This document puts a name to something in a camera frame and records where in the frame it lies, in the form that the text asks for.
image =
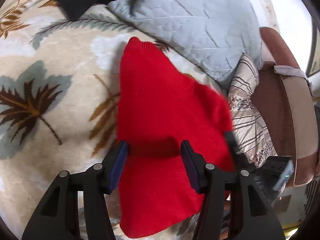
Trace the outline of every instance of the leaf pattern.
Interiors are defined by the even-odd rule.
[[[252,156],[249,160],[250,163],[254,163],[254,165],[261,165],[269,156],[270,152],[272,152],[274,146],[272,140],[268,140],[265,146],[260,149],[254,156]]]
[[[38,8],[46,7],[46,6],[55,6],[55,7],[60,7],[59,3],[57,0],[49,0],[43,5],[39,6]]]
[[[29,24],[20,23],[19,19],[23,10],[27,8],[25,4],[30,1],[31,0],[27,0],[24,3],[20,4],[20,0],[18,0],[16,6],[7,10],[0,17],[0,38],[4,36],[4,38],[6,39],[8,37],[9,32],[20,30],[29,26]]]
[[[6,122],[12,121],[9,129],[15,127],[15,132],[11,138],[12,140],[15,136],[24,129],[24,132],[20,139],[20,145],[26,136],[31,132],[31,130],[36,125],[36,121],[40,119],[43,121],[50,131],[53,133],[55,138],[58,140],[59,144],[62,144],[61,139],[57,133],[53,130],[51,125],[43,118],[43,114],[48,110],[51,103],[56,99],[57,95],[62,91],[58,91],[53,94],[53,92],[59,87],[59,85],[49,87],[46,85],[43,89],[38,88],[37,94],[34,97],[32,95],[33,81],[24,83],[24,98],[22,98],[17,90],[8,91],[5,90],[4,86],[0,91],[0,105],[9,106],[0,113],[2,121],[0,126]]]
[[[231,109],[236,109],[237,111],[251,110],[253,111],[253,105],[250,98],[238,98],[235,95],[230,95],[228,98],[229,105]]]
[[[159,50],[161,50],[163,53],[167,53],[167,52],[169,52],[170,49],[171,49],[171,47],[170,47],[168,44],[166,44],[166,43],[164,43],[164,42],[162,42],[162,41],[154,41],[153,43],[154,43],[155,46],[156,46]]]
[[[50,25],[42,28],[38,33],[35,34],[31,43],[34,49],[38,49],[40,47],[41,41],[48,37],[50,34],[55,32],[56,30],[62,30],[64,28],[84,28],[89,26],[91,29],[97,28],[101,31],[105,31],[108,29],[112,30],[127,30],[133,31],[134,28],[132,26],[127,25],[126,23],[120,21],[119,19],[113,19],[109,16],[105,16],[103,14],[95,15],[95,14],[84,14],[77,21],[69,21],[67,19],[61,19],[51,23]]]
[[[90,131],[89,139],[95,138],[102,132],[101,138],[92,152],[92,157],[97,155],[97,153],[107,145],[110,137],[116,130],[116,122],[114,119],[116,117],[117,102],[120,97],[120,93],[113,94],[98,75],[94,75],[94,77],[104,86],[109,97],[96,107],[89,119],[89,121],[93,121],[97,117],[100,117],[96,125]]]
[[[189,73],[183,73],[185,76],[187,76],[188,78],[191,78],[193,80],[196,80],[193,75],[189,74]]]
[[[121,236],[115,235],[116,240],[123,240]]]
[[[182,222],[181,226],[179,227],[177,236],[181,236],[185,232],[187,232],[187,234],[194,232],[196,229],[196,225],[198,223],[199,215],[200,215],[200,213],[197,213],[197,214],[187,218],[186,220],[184,220]]]
[[[38,60],[16,79],[0,75],[0,160],[12,158],[31,140],[39,124],[48,133],[38,133],[37,139],[52,136],[61,144],[55,128],[46,115],[64,98],[71,86],[71,75],[49,75],[42,60]]]

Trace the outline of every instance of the floral blanket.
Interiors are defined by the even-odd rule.
[[[228,93],[233,133],[240,150],[258,168],[269,156],[276,156],[268,127],[252,105],[251,96],[259,85],[259,74],[253,61],[243,55],[238,63]]]
[[[0,8],[0,216],[21,238],[62,170],[101,162],[116,138],[119,62],[127,41],[154,42],[179,71],[218,85],[169,46],[117,19],[104,5],[67,20],[56,0],[6,0]],[[82,238],[86,238],[79,193]],[[118,192],[106,197],[117,239]],[[197,216],[150,236],[191,239]]]

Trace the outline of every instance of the quilted pillow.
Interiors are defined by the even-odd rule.
[[[258,71],[252,60],[243,55],[238,63],[228,94],[233,130],[240,149],[257,167],[269,156],[276,155],[268,128],[251,95],[259,84]]]
[[[259,22],[250,0],[117,0],[120,18],[169,44],[228,89],[242,54],[260,70]]]

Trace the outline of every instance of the white wall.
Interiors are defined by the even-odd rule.
[[[307,70],[311,44],[311,16],[301,0],[271,0],[279,23],[280,34],[300,68]]]
[[[268,18],[266,15],[266,8],[265,5],[261,2],[261,0],[250,0],[252,7],[254,9],[254,12],[257,15],[259,26],[267,26],[269,25],[268,23]]]
[[[297,223],[305,218],[304,203],[307,186],[285,188],[281,196],[291,195],[288,210],[278,214],[277,217],[282,226]]]

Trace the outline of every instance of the black device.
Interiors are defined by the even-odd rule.
[[[240,150],[233,132],[226,132],[225,138],[236,170],[247,170],[269,202],[273,203],[281,194],[282,187],[294,173],[291,156],[269,156],[257,169],[254,164],[249,163],[244,153]]]
[[[223,222],[224,192],[231,191],[231,219],[228,239],[284,240],[281,225],[269,201],[258,186],[254,166],[243,154],[237,153],[233,134],[226,134],[238,166],[248,170],[224,172],[206,163],[188,141],[180,147],[190,184],[199,194],[205,194],[194,240],[218,240]],[[85,172],[70,174],[61,171],[42,197],[23,233],[22,240],[81,240],[78,221],[77,192],[84,192],[84,217],[89,240],[116,240],[108,216],[104,194],[117,187],[127,157],[128,145],[120,141],[103,159]],[[284,172],[285,162],[279,165]],[[267,185],[277,184],[275,179]]]
[[[78,221],[78,191],[84,193],[84,216],[90,240],[116,240],[104,194],[117,187],[127,143],[120,141],[102,163],[85,172],[62,171],[40,200],[22,235],[22,240],[81,240]]]
[[[229,147],[232,147],[232,141],[228,142]],[[180,152],[191,187],[198,194],[205,194],[193,240],[219,239],[225,190],[231,194],[227,239],[285,240],[281,224],[261,188],[267,192],[269,190],[265,185],[257,184],[257,180],[262,181],[257,179],[256,174],[252,174],[253,169],[251,172],[246,169],[237,172],[222,171],[214,164],[207,163],[201,154],[195,153],[187,140],[181,143]]]

